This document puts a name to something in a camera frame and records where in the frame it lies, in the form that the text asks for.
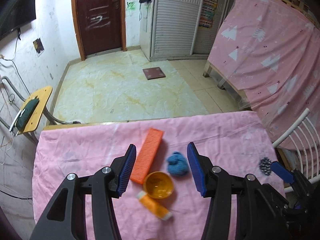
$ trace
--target louvered wardrobe door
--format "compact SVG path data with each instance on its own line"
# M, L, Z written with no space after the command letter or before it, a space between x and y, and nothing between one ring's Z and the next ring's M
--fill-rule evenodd
M151 55L189 55L201 0L158 0Z

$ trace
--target metal screw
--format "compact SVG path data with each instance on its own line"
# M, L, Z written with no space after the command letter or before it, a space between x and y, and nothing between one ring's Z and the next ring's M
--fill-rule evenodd
M105 173L105 174L109 173L110 171L111 171L111 168L110 168L110 167L104 167L104 168L102 169L102 172Z
M256 177L253 174L248 174L247 179L250 181L254 181L256 179Z
M214 173L219 173L219 172L221 172L221 168L220 168L219 166L213 166L213 167L212 167L212 171L213 171Z
M70 174L67 176L67 179L68 179L68 180L73 180L75 177L76 177L76 175L75 175L74 173L70 173Z

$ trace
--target bed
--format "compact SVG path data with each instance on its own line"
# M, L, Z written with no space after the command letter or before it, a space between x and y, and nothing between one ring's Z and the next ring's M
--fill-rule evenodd
M204 75L220 76L219 86L256 111L275 141L306 107L320 131L319 67L320 31L301 12L281 0L235 0ZM280 146L295 149L290 140Z
M35 220L67 174L92 175L123 155L130 143L135 144L139 152L150 127L164 130L150 171L166 172L166 158L174 151L186 156L187 144L193 141L199 153L210 157L214 165L231 175L243 177L253 173L260 183L269 183L284 195L282 180L274 173L263 174L259 168L263 158L275 161L276 155L267 132L252 111L44 130L39 138L32 179ZM169 221L159 220L149 213L135 198L141 185L129 182L123 196L113 201L123 240L201 238L210 199L202 198L197 192L190 173L174 178L173 182L174 193L161 201L173 213ZM93 240L90 207L90 199L87 199L88 240ZM235 238L235 208L236 199L233 198L229 239Z

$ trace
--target tiled floor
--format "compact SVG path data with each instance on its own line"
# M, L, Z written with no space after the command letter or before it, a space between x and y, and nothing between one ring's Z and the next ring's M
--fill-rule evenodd
M186 81L210 114L239 111L238 105L213 78L202 76L207 60L172 60L170 63Z
M238 111L227 92L202 76L206 60L148 62L141 50L115 52L70 66L54 115L61 120L112 122ZM166 78L147 80L160 67Z

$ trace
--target door frame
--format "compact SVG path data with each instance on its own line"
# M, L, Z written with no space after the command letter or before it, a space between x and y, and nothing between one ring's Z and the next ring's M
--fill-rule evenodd
M81 57L81 60L84 61L86 59L86 55L84 54L84 48L83 48L79 21L78 21L77 0L71 0L71 9L72 9L73 25L75 27L76 40L78 43L80 57ZM125 0L120 0L120 23L121 23L121 49L123 51L127 51L126 30L125 30Z

